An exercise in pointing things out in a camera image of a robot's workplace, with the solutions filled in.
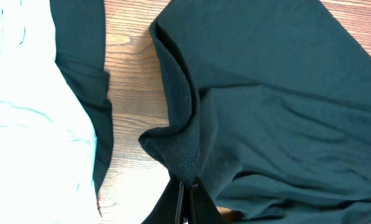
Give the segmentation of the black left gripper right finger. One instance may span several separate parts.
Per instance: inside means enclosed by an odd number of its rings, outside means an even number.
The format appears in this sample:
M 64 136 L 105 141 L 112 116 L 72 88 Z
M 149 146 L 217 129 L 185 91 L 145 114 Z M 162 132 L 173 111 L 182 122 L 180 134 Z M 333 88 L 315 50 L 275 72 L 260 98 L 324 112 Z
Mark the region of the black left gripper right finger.
M 189 224 L 225 224 L 221 214 L 207 193 L 202 181 L 196 177 L 188 190 Z

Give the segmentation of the black t-shirt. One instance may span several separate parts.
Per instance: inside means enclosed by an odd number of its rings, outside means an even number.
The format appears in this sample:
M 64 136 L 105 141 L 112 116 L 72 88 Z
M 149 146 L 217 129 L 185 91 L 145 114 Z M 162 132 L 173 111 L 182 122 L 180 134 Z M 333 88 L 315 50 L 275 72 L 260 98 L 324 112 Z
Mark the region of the black t-shirt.
M 371 223 L 371 56 L 319 1 L 171 1 L 149 28 L 169 125 L 139 137 L 237 223 Z

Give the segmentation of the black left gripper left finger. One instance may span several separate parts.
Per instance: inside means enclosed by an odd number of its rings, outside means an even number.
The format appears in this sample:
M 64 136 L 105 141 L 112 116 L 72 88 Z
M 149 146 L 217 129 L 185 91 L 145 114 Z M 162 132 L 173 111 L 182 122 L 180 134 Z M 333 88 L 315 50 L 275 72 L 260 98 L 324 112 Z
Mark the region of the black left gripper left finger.
M 183 224 L 184 185 L 173 178 L 167 184 L 152 212 L 142 224 Z

